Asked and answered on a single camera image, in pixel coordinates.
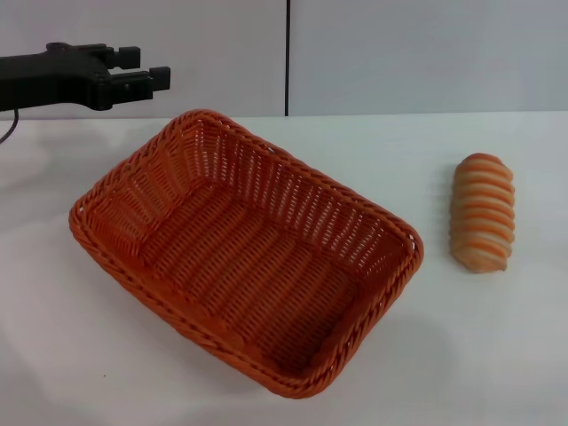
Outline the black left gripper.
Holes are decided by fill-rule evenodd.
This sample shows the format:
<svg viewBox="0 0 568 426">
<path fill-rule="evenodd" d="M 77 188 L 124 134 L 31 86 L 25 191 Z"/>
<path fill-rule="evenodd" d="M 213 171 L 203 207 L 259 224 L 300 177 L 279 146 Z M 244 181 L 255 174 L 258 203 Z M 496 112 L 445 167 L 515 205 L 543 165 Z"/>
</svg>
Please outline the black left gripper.
<svg viewBox="0 0 568 426">
<path fill-rule="evenodd" d="M 138 69 L 140 61 L 137 46 L 115 50 L 104 44 L 48 43 L 37 54 L 2 57 L 1 109 L 77 104 L 105 111 L 170 89 L 169 67 L 110 76 L 109 70 L 117 67 Z"/>
</svg>

